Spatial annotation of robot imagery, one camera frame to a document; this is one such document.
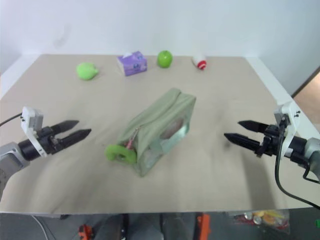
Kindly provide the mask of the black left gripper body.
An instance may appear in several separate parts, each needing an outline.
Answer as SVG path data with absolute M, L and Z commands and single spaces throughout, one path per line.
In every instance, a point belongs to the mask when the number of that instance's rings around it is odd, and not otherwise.
M 56 138 L 56 135 L 62 132 L 63 129 L 59 125 L 46 126 L 36 132 L 37 140 L 47 154 L 54 155 L 64 149 L 63 141 Z

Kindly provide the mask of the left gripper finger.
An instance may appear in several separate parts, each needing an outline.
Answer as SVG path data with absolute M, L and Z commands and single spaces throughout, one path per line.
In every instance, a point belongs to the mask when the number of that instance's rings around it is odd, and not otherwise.
M 91 129 L 80 129 L 60 140 L 60 149 L 64 150 L 70 146 L 84 140 L 90 133 Z
M 60 134 L 72 129 L 78 123 L 79 123 L 78 120 L 65 120 L 51 126 L 50 128 L 52 129 L 54 134 Z

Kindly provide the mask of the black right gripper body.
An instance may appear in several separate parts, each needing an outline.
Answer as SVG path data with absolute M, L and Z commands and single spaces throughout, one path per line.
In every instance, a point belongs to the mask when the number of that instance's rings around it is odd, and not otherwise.
M 260 124 L 258 128 L 259 133 L 263 133 L 263 141 L 262 144 L 258 147 L 258 149 L 254 152 L 257 157 L 261 157 L 263 154 L 268 156 L 278 156 L 279 155 L 279 144 L 281 144 L 284 140 L 285 128 L 284 125 L 267 125 Z

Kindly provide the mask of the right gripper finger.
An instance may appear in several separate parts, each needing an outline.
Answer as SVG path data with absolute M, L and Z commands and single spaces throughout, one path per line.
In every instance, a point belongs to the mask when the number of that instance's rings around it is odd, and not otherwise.
M 253 120 L 242 120 L 239 121 L 238 124 L 244 127 L 245 129 L 256 133 L 264 133 L 265 130 L 268 128 L 267 124 Z
M 224 136 L 233 144 L 241 146 L 251 151 L 257 151 L 260 148 L 260 142 L 250 139 L 247 136 L 238 133 L 224 133 Z

